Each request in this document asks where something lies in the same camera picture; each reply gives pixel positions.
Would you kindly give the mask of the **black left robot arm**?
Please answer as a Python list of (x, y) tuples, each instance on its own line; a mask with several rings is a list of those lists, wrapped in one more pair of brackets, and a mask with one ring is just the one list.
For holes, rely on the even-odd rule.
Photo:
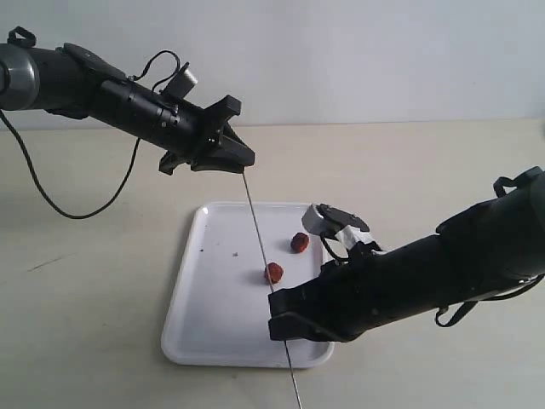
[(44, 110), (67, 118), (91, 117), (164, 149), (158, 168), (241, 174), (255, 153), (229, 124), (242, 103), (226, 95), (202, 108), (186, 100), (198, 80), (184, 64), (160, 91), (138, 84), (98, 55), (73, 43), (40, 49), (21, 26), (1, 45), (1, 108)]

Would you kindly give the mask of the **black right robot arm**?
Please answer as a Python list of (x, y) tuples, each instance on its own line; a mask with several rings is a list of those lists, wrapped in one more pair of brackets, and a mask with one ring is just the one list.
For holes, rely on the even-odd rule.
[(354, 214), (313, 204), (303, 227), (324, 245), (337, 241), (318, 276), (269, 298), (274, 341), (349, 343), (364, 332), (434, 311), (457, 310), (458, 323), (479, 302), (516, 297), (544, 277), (544, 173), (533, 167), (494, 183), (495, 198), (442, 222), (434, 234), (383, 250)]

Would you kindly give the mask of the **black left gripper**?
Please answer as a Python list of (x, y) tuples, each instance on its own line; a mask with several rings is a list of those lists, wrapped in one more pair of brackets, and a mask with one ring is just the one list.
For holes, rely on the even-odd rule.
[(241, 174), (255, 164), (255, 152), (236, 134), (229, 120), (241, 112), (242, 102), (226, 95), (209, 107), (166, 98), (158, 99), (175, 115), (174, 146), (166, 149), (158, 169), (166, 175), (187, 164), (193, 171)]

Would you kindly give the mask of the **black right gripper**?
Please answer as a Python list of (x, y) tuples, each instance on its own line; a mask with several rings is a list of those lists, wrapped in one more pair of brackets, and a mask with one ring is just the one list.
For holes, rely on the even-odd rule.
[(408, 317), (398, 291), (399, 265), (385, 262), (401, 256), (408, 246), (381, 254), (336, 260), (322, 266), (317, 278), (268, 297), (273, 341), (305, 339), (349, 343), (366, 331)]

